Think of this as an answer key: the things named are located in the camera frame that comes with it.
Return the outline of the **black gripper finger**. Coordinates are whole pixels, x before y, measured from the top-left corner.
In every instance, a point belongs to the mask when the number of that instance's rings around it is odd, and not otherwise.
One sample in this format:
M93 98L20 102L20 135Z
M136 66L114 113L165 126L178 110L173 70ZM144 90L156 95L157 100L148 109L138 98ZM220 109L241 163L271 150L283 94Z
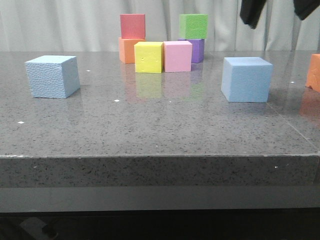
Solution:
M266 0L242 0L239 16L243 23L256 29L265 4Z
M320 0L293 0L293 5L294 13L303 21L320 6Z

